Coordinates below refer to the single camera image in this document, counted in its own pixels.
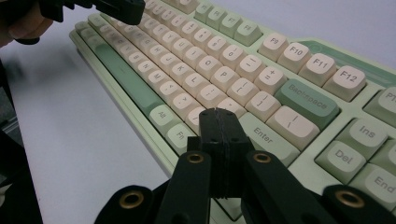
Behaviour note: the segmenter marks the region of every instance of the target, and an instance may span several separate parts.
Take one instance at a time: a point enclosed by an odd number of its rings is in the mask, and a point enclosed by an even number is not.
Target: black tool
[[[8,0],[0,3],[0,13],[3,19],[10,25],[26,14],[36,0]],[[139,24],[145,9],[144,0],[38,0],[40,12],[46,18],[53,21],[64,21],[63,7],[74,9],[75,5],[91,8],[96,6],[101,12],[123,21],[130,25]],[[24,45],[36,44],[40,38],[17,39]]]
[[[247,224],[396,223],[358,189],[331,186],[322,196],[305,189],[276,156],[254,150],[232,112],[203,111],[200,135],[189,138],[170,180],[154,191],[119,190],[95,223],[206,224],[210,198],[241,198]]]

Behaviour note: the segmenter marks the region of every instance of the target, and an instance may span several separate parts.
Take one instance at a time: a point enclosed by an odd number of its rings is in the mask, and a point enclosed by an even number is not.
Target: white desk
[[[213,2],[396,69],[394,0]],[[66,9],[39,44],[0,49],[45,223],[93,223],[117,189],[167,179],[68,37],[92,12]]]

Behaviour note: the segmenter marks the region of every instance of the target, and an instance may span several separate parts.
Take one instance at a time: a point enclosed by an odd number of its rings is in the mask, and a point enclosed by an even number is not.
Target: hand
[[[32,39],[43,35],[52,25],[52,20],[44,18],[40,13],[38,2],[17,21],[11,25],[1,18],[0,15],[0,48],[14,39]]]

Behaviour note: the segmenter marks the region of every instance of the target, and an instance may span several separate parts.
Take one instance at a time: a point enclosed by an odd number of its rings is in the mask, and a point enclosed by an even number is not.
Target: black object held in hand
[[[14,21],[23,17],[34,3],[35,0],[7,0],[0,3],[0,16],[7,21],[8,25],[11,25]],[[39,40],[39,37],[33,39],[16,39],[17,42],[24,45],[33,45],[38,43]]]

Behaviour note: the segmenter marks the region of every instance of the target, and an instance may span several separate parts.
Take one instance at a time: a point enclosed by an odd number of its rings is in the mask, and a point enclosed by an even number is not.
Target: mechanical keyboard
[[[91,14],[70,37],[170,174],[220,107],[307,189],[349,185],[396,216],[396,71],[208,1],[149,0],[137,26]],[[211,223],[245,223],[239,204],[212,200]]]

